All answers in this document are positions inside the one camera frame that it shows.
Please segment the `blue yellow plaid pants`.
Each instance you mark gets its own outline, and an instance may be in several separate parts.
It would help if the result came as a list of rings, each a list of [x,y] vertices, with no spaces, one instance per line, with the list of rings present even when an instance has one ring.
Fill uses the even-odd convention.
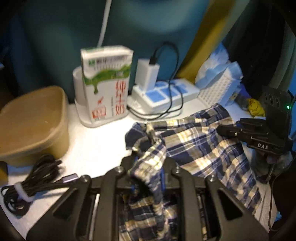
[[[125,144],[137,160],[128,171],[139,181],[119,217],[120,240],[175,240],[176,199],[165,197],[161,168],[165,158],[198,177],[215,174],[251,212],[261,202],[259,188],[241,143],[217,133],[219,125],[232,124],[228,111],[214,104],[186,118],[135,123]]]

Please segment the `yellow crumpled item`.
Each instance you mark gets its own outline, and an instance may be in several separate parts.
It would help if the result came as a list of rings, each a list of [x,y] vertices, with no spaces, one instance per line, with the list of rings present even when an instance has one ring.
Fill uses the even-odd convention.
[[[262,105],[259,101],[257,101],[256,99],[253,99],[253,98],[248,98],[247,102],[248,102],[247,110],[249,111],[251,116],[265,117],[264,108],[262,107]]]

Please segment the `white perforated basket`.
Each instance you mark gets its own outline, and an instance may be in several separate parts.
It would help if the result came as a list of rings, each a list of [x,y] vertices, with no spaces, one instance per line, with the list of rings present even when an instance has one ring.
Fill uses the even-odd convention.
[[[207,107],[216,103],[225,106],[239,86],[241,78],[241,70],[231,70],[227,67],[206,88],[200,90],[198,99]]]

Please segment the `white textured bed cover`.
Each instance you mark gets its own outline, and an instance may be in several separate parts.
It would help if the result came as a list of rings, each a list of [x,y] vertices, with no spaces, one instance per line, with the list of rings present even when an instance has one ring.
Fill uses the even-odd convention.
[[[199,99],[193,99],[184,104],[181,113],[170,114],[166,120],[175,118],[184,118],[202,109],[206,109]],[[249,112],[242,110],[237,103],[226,106],[226,110],[234,121],[240,118],[249,118]],[[92,178],[104,175],[110,169],[118,166],[121,159],[130,155],[130,151],[125,148],[125,134],[132,125],[139,121],[133,115],[128,114],[125,118],[113,121],[98,128],[87,128],[81,124],[78,117],[75,104],[68,106],[69,118],[69,149],[61,158],[63,161],[63,173],[61,176],[67,176],[73,173],[89,175]],[[14,167],[8,166],[9,185],[23,181],[30,172],[31,167]],[[257,182],[262,202],[260,203],[255,218],[269,232],[268,217],[270,207],[270,186]],[[50,206],[61,196],[67,189],[57,189],[47,192],[43,195],[36,196],[33,204],[30,206],[28,213],[17,218],[9,211],[3,203],[1,196],[1,206],[10,220],[11,224],[18,231],[21,237],[25,238],[28,230],[33,224],[50,208]]]

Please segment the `white power strip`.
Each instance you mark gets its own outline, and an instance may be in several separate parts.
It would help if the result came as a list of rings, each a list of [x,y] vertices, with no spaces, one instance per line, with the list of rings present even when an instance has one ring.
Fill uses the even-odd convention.
[[[127,104],[144,114],[162,113],[168,107],[180,107],[182,103],[191,101],[200,93],[200,89],[186,79],[174,79],[168,84],[158,81],[154,89],[143,91],[135,85]]]

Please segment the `tan plastic food container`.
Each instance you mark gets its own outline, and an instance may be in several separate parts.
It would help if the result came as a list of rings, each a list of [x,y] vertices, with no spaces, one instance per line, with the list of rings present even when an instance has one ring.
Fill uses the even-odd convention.
[[[55,159],[69,148],[68,99],[61,87],[24,94],[1,109],[1,161],[30,166],[44,154]]]

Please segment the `white power adapter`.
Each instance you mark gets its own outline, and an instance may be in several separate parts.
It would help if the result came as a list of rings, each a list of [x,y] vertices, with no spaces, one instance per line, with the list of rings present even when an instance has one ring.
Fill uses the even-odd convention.
[[[159,64],[150,64],[148,59],[138,59],[135,73],[135,84],[142,91],[154,89],[159,73]]]

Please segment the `white lamp base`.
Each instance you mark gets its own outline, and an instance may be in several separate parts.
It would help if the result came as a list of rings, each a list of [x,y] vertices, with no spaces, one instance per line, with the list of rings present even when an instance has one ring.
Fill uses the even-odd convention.
[[[127,116],[128,78],[86,85],[80,66],[73,70],[72,75],[75,106],[84,126],[96,128]]]

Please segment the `yellow curtain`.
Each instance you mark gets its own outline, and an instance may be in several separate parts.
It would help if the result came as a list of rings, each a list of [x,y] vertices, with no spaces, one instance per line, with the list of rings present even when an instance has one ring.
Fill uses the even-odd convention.
[[[249,1],[210,1],[200,27],[177,73],[195,82],[202,64],[234,26]]]

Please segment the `white green milk carton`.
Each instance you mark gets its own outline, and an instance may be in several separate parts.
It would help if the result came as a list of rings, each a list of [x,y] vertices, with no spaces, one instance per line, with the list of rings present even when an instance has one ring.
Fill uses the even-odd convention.
[[[81,49],[87,113],[101,126],[127,115],[126,101],[133,51],[124,46]]]

